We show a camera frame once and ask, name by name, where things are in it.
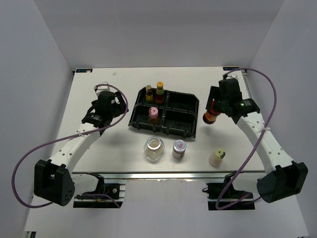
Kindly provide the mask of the yellow cap spice shaker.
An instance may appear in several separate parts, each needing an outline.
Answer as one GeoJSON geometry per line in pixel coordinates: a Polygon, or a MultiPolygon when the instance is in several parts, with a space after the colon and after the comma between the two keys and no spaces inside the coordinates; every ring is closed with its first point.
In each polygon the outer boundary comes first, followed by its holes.
{"type": "Polygon", "coordinates": [[[216,148],[214,152],[209,157],[209,164],[213,167],[218,167],[221,165],[226,152],[222,148],[216,148]]]}

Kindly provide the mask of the pink cap spice shaker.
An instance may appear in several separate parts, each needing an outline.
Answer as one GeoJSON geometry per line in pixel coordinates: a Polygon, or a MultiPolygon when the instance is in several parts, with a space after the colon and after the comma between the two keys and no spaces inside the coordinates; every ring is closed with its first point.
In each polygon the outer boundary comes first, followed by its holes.
{"type": "Polygon", "coordinates": [[[156,107],[150,107],[148,115],[149,115],[149,118],[148,118],[149,124],[152,124],[152,125],[159,124],[159,111],[156,107]]]}

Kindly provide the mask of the red sauce bottle yellow cap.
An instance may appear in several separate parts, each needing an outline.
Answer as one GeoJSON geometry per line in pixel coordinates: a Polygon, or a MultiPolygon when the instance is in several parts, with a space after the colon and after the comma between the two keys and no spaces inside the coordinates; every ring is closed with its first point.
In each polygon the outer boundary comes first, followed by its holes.
{"type": "Polygon", "coordinates": [[[155,101],[157,104],[162,104],[164,102],[164,99],[165,99],[165,95],[164,95],[163,82],[158,81],[156,94],[155,94],[155,101]]]}

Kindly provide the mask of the clear glass jar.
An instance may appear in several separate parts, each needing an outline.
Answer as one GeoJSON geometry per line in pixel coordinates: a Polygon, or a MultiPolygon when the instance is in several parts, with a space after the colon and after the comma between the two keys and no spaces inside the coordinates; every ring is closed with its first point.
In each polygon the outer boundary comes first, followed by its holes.
{"type": "Polygon", "coordinates": [[[145,142],[143,150],[150,163],[157,163],[163,156],[165,144],[159,137],[151,136],[145,142]]]}

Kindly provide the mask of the small jar silver lid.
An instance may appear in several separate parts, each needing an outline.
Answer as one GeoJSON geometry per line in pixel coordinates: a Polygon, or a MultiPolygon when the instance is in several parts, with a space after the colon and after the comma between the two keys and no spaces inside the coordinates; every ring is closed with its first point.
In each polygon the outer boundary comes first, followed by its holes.
{"type": "Polygon", "coordinates": [[[174,142],[172,147],[172,155],[176,159],[181,159],[186,151],[187,145],[184,140],[178,139],[174,142]]]}

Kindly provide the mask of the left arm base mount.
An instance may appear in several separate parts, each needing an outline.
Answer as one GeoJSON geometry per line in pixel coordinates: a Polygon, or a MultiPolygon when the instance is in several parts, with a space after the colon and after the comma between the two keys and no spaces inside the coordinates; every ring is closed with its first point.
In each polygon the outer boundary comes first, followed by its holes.
{"type": "Polygon", "coordinates": [[[96,173],[74,174],[74,208],[120,208],[125,196],[125,183],[108,180],[96,173]]]}

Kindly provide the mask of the dark sauce jar red lid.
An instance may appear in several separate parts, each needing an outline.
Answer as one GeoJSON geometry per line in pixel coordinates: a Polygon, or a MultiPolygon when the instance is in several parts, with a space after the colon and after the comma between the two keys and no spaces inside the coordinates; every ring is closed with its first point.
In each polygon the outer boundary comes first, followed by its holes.
{"type": "Polygon", "coordinates": [[[220,113],[218,113],[218,112],[206,110],[206,112],[203,114],[203,121],[206,124],[213,124],[213,123],[215,123],[215,121],[219,115],[220,115],[220,113]]]}

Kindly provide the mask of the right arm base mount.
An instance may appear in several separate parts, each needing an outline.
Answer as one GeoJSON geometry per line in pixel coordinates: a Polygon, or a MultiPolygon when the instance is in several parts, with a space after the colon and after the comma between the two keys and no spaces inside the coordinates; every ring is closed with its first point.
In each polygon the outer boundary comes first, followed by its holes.
{"type": "MultiPolygon", "coordinates": [[[[207,194],[208,198],[208,210],[209,211],[216,211],[216,201],[221,194],[222,190],[225,188],[226,184],[231,180],[234,176],[234,173],[227,174],[224,177],[222,182],[210,182],[207,183],[206,187],[202,189],[203,193],[207,194]]],[[[248,192],[243,190],[236,190],[233,185],[229,187],[229,189],[224,193],[222,196],[219,207],[226,206],[229,204],[234,203],[236,200],[242,198],[243,196],[247,195],[248,192]]],[[[226,208],[225,210],[255,210],[255,203],[253,200],[253,195],[249,195],[243,201],[234,204],[233,206],[226,208]]]]}

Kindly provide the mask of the yellow label bottle beige cap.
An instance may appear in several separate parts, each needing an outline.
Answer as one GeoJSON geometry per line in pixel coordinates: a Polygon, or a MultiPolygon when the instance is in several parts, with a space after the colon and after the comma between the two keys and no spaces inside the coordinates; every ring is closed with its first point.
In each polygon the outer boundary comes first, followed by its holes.
{"type": "Polygon", "coordinates": [[[152,103],[154,101],[151,85],[146,86],[146,102],[152,103]]]}

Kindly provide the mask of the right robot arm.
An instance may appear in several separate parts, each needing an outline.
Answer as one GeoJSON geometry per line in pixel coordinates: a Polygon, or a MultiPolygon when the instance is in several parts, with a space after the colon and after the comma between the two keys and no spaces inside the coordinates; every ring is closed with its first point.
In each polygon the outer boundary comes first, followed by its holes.
{"type": "Polygon", "coordinates": [[[226,114],[245,133],[261,159],[266,175],[256,182],[257,192],[267,203],[296,195],[302,190],[307,166],[296,163],[264,125],[260,108],[251,98],[243,99],[235,78],[211,86],[206,110],[213,116],[226,114]]]}

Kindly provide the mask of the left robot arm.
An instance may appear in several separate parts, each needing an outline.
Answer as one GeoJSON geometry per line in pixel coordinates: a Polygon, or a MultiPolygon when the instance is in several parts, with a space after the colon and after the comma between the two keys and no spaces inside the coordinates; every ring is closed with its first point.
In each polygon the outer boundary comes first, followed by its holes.
{"type": "Polygon", "coordinates": [[[73,197],[84,193],[101,197],[105,191],[101,175],[74,175],[73,170],[90,146],[114,125],[112,120],[123,118],[127,112],[121,92],[105,90],[98,93],[73,138],[49,159],[36,163],[34,194],[60,206],[66,206],[73,197]]]}

